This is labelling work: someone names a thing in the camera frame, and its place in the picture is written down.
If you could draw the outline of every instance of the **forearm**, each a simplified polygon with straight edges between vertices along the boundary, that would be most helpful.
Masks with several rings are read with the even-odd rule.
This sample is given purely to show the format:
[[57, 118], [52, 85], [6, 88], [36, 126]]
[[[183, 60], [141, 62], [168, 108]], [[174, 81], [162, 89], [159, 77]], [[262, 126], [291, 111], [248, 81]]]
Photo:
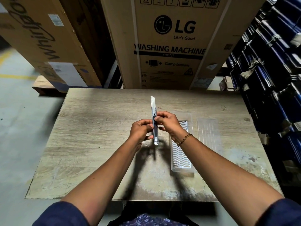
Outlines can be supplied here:
[[68, 193], [62, 201], [75, 205], [91, 225], [97, 225], [128, 170], [137, 144], [128, 139], [95, 172]]
[[181, 145], [217, 199], [240, 225], [254, 225], [264, 211], [283, 198], [263, 180], [207, 148], [194, 137]]

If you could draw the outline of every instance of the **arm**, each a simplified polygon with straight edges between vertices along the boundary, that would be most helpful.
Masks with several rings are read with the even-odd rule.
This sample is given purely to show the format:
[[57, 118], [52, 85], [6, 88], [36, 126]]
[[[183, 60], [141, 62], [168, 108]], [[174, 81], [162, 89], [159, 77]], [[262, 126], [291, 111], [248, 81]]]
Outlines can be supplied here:
[[152, 129], [152, 120], [149, 119], [133, 123], [126, 142], [101, 167], [71, 190], [62, 201], [76, 206], [90, 225], [97, 225], [134, 155], [141, 148], [142, 141], [153, 138], [146, 136]]
[[[181, 142], [188, 134], [175, 114], [158, 112], [157, 115], [160, 117], [155, 120], [164, 125], [159, 128], [169, 132], [174, 142]], [[189, 136], [181, 148], [239, 225], [255, 225], [271, 204], [283, 198], [266, 182], [212, 151], [193, 136]]]

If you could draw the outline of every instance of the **blue sleeve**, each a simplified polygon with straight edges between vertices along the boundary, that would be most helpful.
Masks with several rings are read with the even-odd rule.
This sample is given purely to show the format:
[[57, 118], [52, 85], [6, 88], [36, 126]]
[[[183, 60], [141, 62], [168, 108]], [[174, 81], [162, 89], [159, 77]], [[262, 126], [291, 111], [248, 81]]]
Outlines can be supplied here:
[[59, 201], [50, 205], [32, 226], [89, 226], [88, 221], [74, 205]]
[[301, 226], [301, 206], [290, 199], [278, 200], [265, 211], [256, 226]]

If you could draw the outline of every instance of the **concrete floor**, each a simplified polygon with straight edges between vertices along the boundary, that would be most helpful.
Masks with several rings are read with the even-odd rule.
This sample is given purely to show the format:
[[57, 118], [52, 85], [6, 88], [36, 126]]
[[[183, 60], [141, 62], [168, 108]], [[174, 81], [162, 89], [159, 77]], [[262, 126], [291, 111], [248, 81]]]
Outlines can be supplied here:
[[[24, 199], [63, 99], [39, 97], [32, 89], [39, 74], [14, 49], [0, 53], [0, 225], [31, 225], [57, 200]], [[110, 206], [100, 225], [120, 214]], [[216, 216], [189, 216], [199, 225], [236, 225], [216, 204]]]

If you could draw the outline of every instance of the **stacked blue boxes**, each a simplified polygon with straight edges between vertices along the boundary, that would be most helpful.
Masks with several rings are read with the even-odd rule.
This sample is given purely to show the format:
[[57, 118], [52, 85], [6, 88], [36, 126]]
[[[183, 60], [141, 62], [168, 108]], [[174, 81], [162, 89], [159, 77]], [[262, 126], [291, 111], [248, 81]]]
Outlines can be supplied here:
[[267, 0], [226, 63], [272, 154], [301, 168], [301, 0]]

